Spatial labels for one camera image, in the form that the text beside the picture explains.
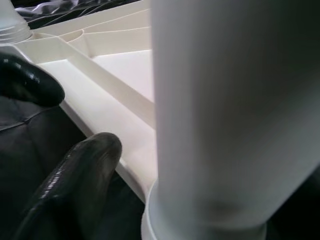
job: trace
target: white cylinder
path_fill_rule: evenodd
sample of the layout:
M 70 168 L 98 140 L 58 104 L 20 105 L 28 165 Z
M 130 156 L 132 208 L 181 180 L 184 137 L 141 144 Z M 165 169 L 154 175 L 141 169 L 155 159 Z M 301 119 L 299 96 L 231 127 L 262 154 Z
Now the white cylinder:
M 23 41 L 32 35 L 27 22 L 10 0 L 0 1 L 0 45 Z
M 265 222 L 318 166 L 310 2 L 152 1 L 158 183 L 144 239 L 264 239 Z

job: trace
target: black rubber glove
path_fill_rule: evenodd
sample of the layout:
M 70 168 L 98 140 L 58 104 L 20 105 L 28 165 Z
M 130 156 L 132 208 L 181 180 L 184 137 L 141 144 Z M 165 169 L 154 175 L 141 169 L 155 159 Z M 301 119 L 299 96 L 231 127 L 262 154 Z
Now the black rubber glove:
M 61 85 L 47 72 L 21 58 L 0 53 L 0 95 L 53 107 L 65 98 Z

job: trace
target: white plastic tube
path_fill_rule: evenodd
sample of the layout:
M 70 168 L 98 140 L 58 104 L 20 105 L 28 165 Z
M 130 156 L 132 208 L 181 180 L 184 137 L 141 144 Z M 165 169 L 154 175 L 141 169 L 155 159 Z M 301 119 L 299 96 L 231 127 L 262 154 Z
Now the white plastic tube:
M 31 36 L 27 22 L 16 12 L 10 0 L 0 1 L 0 45 L 23 41 Z
M 152 1 L 158 182 L 144 240 L 263 240 L 319 165 L 319 8 L 297 4 Z

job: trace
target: white plastic part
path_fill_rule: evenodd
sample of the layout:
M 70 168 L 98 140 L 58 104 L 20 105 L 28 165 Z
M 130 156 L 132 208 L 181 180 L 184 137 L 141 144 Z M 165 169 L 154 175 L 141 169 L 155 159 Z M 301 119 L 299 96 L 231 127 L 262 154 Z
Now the white plastic part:
M 13 45 L 60 82 L 61 107 L 87 136 L 119 136 L 116 170 L 142 201 L 157 178 L 148 8 L 145 0 L 126 4 L 36 29 Z
M 27 22 L 16 12 L 11 0 L 1 0 L 0 45 L 21 42 L 31 35 Z
M 152 1 L 158 183 L 143 240 L 263 240 L 319 165 L 317 44 L 290 10 Z

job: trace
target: white plastic tray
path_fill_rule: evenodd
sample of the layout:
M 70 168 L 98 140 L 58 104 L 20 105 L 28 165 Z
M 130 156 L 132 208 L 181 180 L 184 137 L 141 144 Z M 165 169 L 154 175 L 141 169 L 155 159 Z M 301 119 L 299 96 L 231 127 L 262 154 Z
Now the white plastic tray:
M 157 178 L 149 2 L 34 31 L 13 46 L 63 86 L 64 111 L 87 135 L 123 144 L 118 173 L 145 201 Z

